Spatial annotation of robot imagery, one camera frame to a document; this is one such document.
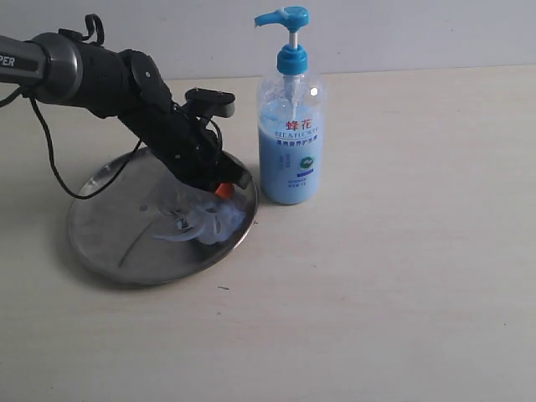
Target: plastic bottle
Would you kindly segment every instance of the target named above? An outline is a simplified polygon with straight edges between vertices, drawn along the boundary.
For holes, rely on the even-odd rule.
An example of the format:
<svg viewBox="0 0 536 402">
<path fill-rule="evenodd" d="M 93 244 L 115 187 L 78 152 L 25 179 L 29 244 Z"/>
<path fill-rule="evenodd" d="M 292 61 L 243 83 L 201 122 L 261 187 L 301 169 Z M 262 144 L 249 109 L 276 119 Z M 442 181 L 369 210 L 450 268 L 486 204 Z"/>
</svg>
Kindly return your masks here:
<svg viewBox="0 0 536 402">
<path fill-rule="evenodd" d="M 260 185 L 280 204 L 299 204 L 319 187 L 324 145 L 326 91 L 307 70 L 297 32 L 309 23 L 304 7 L 282 8 L 255 18 L 255 26 L 279 23 L 289 43 L 277 55 L 277 71 L 258 90 Z"/>
</svg>

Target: bottle label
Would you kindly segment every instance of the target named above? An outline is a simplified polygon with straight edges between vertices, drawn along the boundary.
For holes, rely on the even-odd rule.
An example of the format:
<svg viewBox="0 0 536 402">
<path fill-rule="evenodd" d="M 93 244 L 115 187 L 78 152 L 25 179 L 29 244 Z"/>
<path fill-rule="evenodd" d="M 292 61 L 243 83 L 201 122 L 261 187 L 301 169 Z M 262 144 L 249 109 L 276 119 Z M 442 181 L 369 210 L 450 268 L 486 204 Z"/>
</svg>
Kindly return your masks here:
<svg viewBox="0 0 536 402">
<path fill-rule="evenodd" d="M 323 147 L 321 119 L 287 121 L 283 130 L 260 130 L 260 174 L 272 198 L 301 202 L 317 191 Z"/>
</svg>

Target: blue pump dispenser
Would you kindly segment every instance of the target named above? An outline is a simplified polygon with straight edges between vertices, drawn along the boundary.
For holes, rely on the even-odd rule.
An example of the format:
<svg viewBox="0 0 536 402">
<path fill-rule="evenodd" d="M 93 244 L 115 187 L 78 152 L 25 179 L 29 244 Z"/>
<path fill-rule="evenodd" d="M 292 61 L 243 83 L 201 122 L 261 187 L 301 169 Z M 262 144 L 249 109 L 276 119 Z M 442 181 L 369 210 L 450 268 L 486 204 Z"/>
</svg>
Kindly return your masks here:
<svg viewBox="0 0 536 402">
<path fill-rule="evenodd" d="M 309 12 L 304 7 L 280 8 L 273 13 L 255 18 L 255 26 L 279 23 L 288 29 L 289 43 L 277 55 L 277 70 L 284 75 L 299 75 L 307 71 L 307 52 L 298 44 L 298 31 L 309 23 Z"/>
</svg>

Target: table surface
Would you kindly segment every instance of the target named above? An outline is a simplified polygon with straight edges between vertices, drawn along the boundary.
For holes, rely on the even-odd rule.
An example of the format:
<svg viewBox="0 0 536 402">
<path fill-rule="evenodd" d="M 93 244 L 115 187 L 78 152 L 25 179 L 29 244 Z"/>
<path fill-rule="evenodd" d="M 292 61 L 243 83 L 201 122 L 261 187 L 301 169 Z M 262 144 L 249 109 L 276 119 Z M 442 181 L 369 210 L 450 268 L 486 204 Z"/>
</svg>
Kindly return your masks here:
<svg viewBox="0 0 536 402">
<path fill-rule="evenodd" d="M 81 269 L 40 125 L 2 109 L 0 400 L 536 400 L 536 66 L 327 82 L 319 193 L 263 200 L 219 264 L 137 291 Z M 169 84 L 236 94 L 218 123 L 257 174 L 258 80 Z M 71 187 L 136 143 L 43 112 Z"/>
</svg>

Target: black cable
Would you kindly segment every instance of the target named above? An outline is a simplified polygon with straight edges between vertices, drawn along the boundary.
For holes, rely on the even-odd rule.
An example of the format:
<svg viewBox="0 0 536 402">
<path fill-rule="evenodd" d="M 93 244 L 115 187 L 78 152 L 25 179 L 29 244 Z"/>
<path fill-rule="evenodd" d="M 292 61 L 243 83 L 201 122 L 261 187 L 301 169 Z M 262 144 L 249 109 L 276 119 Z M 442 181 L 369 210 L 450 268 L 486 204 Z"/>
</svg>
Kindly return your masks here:
<svg viewBox="0 0 536 402">
<path fill-rule="evenodd" d="M 134 157 L 134 155 L 136 154 L 137 150 L 139 149 L 139 147 L 142 144 L 142 140 L 138 141 L 138 143 L 136 144 L 136 146 L 134 147 L 132 152 L 126 157 L 125 162 L 121 165 L 121 167 L 119 167 L 119 170 L 117 170 L 117 172 L 113 175 L 113 177 L 110 180 L 108 180 L 108 182 L 105 185 L 103 185 L 101 188 L 99 188 L 98 190 L 94 191 L 91 194 L 79 195 L 79 194 L 74 193 L 73 191 L 71 191 L 67 187 L 67 185 L 65 184 L 64 180 L 59 175 L 58 168 L 56 167 L 56 162 L 54 160 L 54 144 L 52 143 L 52 137 L 50 135 L 49 125 L 45 121 L 45 119 L 43 117 L 43 114 L 41 114 L 41 111 L 39 110 L 39 107 L 37 106 L 37 101 L 35 100 L 35 98 L 30 96 L 29 99 L 30 99 L 30 103 L 32 105 L 33 112 L 35 113 L 35 115 L 37 116 L 37 118 L 39 120 L 39 123 L 41 123 L 41 126 L 43 127 L 44 136 L 45 136 L 45 138 L 47 140 L 47 147 L 49 149 L 49 162 L 50 162 L 50 168 L 52 169 L 52 173 L 54 174 L 54 177 L 56 178 L 56 180 L 58 180 L 58 183 L 61 186 L 61 188 L 68 195 L 70 195 L 73 198 L 76 198 L 76 199 L 90 199 L 90 198 L 93 198 L 96 195 L 102 193 L 104 190 L 106 190 L 108 187 L 110 187 L 110 185 L 112 183 L 114 183 L 116 181 L 116 179 L 119 177 L 119 175 L 121 174 L 123 169 L 126 168 L 126 165 L 132 160 L 132 158 Z"/>
<path fill-rule="evenodd" d="M 22 86 L 19 86 L 16 90 L 14 90 L 11 94 L 9 94 L 7 98 L 0 100 L 0 107 L 9 105 L 11 102 L 16 100 L 20 95 L 22 95 L 23 91 L 24 91 L 24 88 Z"/>
</svg>

